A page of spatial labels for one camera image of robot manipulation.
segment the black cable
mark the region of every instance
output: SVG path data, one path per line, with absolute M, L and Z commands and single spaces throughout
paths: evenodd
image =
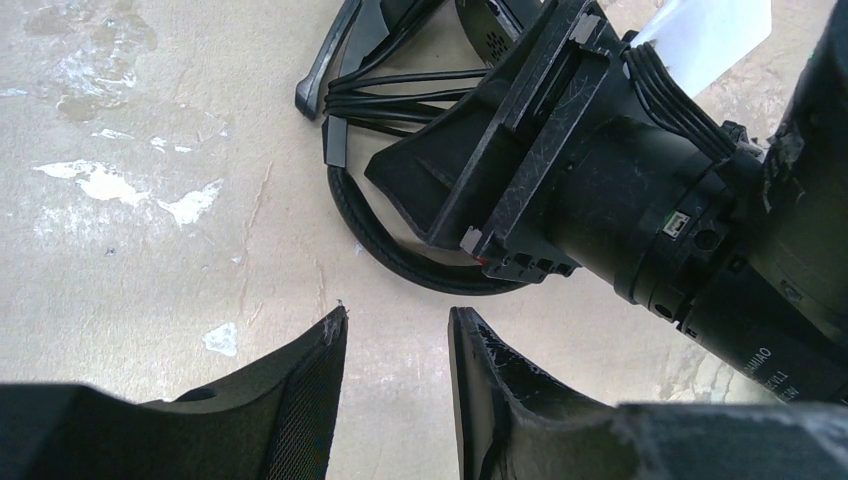
M 395 122 L 408 122 L 408 123 L 418 123 L 421 125 L 427 125 L 432 122 L 436 115 L 427 115 L 420 113 L 408 113 L 403 111 L 391 111 L 391 110 L 375 110 L 370 108 L 352 108 L 352 107 L 334 107 L 328 108 L 326 111 L 327 115 L 333 115 L 336 117 L 348 118 L 348 117 L 358 117 L 358 118 L 368 118 L 371 120 L 389 120 Z
M 733 154 L 733 141 L 680 89 L 650 44 L 629 50 L 625 60 L 637 98 L 658 126 L 689 139 L 714 162 Z
M 363 80 L 345 82 L 343 85 L 329 85 L 329 93 L 342 93 L 365 87 L 376 87 L 381 85 L 394 85 L 398 83 L 435 82 L 442 80 L 464 80 L 467 78 L 482 78 L 489 73 L 488 68 L 475 70 L 455 70 L 449 72 L 425 72 L 406 73 L 402 75 L 388 75 L 385 77 L 373 77 Z
M 497 295 L 525 286 L 485 276 L 482 267 L 444 265 L 402 247 L 383 227 L 353 177 L 341 167 L 327 167 L 333 201 L 362 247 L 395 274 L 437 292 L 452 295 Z
M 701 109 L 688 95 L 683 89 L 677 85 L 677 82 L 671 77 L 671 74 L 668 73 L 668 70 L 663 65 L 662 60 L 657 54 L 654 47 L 650 44 L 646 44 L 644 49 L 647 60 L 653 65 L 653 71 L 658 75 L 663 83 L 666 85 L 669 93 L 673 96 L 675 100 L 685 105 L 683 111 L 688 112 L 690 115 L 696 117 L 702 125 L 704 125 L 704 129 L 708 134 L 710 134 L 716 141 L 720 148 L 722 149 L 722 153 L 730 156 L 736 150 L 736 144 L 733 143 L 733 140 L 721 130 L 721 127 L 715 123 L 715 121 L 707 115 L 707 113 Z
M 376 122 L 370 122 L 368 120 L 362 120 L 361 118 L 348 118 L 348 125 L 353 127 L 365 128 L 368 130 L 373 130 L 375 132 L 385 133 L 387 135 L 392 135 L 394 137 L 408 137 L 412 135 L 414 132 L 407 132 L 406 130 L 400 130 L 398 128 L 392 128 L 387 125 L 383 125 Z
M 442 90 L 430 93 L 416 93 L 410 95 L 374 95 L 371 97 L 329 94 L 325 101 L 328 107 L 394 105 L 412 102 L 456 102 L 462 99 L 462 97 L 464 97 L 468 92 L 473 90 L 473 88 L 457 88 L 454 90 Z
M 657 75 L 654 66 L 647 60 L 647 52 L 644 49 L 637 48 L 633 54 L 640 62 L 637 63 L 639 65 L 637 69 L 639 81 L 655 100 L 654 106 L 662 108 L 665 112 L 665 118 L 677 126 L 679 132 L 675 133 L 688 138 L 698 150 L 701 150 L 710 159 L 721 157 L 721 147 L 716 145 L 709 132 L 705 132 L 707 127 L 698 123 L 697 119 L 693 119 L 691 112 L 687 112 L 687 107 L 669 94 L 667 85 Z

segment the speaker grille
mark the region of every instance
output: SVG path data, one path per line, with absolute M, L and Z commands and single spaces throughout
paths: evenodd
M 509 44 L 503 38 L 503 35 L 496 32 L 486 34 L 486 46 L 492 52 L 492 60 L 496 62 L 499 62 L 509 50 Z

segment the white paper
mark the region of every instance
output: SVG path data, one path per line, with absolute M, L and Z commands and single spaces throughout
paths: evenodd
M 771 34 L 771 0 L 667 0 L 636 36 L 652 42 L 690 97 L 716 81 Z

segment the bundle of black wires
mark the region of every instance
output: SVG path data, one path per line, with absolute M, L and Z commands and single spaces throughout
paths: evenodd
M 650 43 L 626 51 L 624 59 L 639 103 L 657 126 L 688 139 L 717 164 L 733 155 L 733 140 L 671 78 Z
M 442 3 L 443 0 L 415 0 L 394 31 L 365 58 L 358 70 L 328 84 L 324 113 L 344 118 L 351 126 L 405 137 L 414 133 L 410 128 L 427 125 L 444 113 L 444 108 L 430 103 L 456 102 L 473 90 L 454 88 L 409 95 L 361 90 L 401 83 L 482 78 L 488 73 L 488 69 L 478 69 L 363 78 L 420 30 Z M 371 256 L 395 274 L 425 288 L 454 295 L 494 295 L 524 286 L 486 277 L 479 265 L 445 265 L 403 247 L 382 225 L 345 168 L 328 165 L 327 179 L 333 201 L 348 228 Z

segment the stained floor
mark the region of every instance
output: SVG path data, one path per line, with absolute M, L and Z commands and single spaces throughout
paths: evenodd
M 619 32 L 655 0 L 602 2 Z M 287 343 L 338 302 L 350 339 L 329 477 L 457 478 L 446 325 L 476 307 L 608 403 L 765 401 L 588 272 L 455 298 L 362 252 L 293 106 L 338 0 L 19 0 L 0 14 L 0 380 L 174 398 Z M 774 33 L 698 97 L 772 132 L 833 0 L 775 0 Z M 385 71 L 479 65 L 452 2 Z M 354 169 L 383 139 L 357 134 Z M 379 213 L 412 238 L 386 202 Z

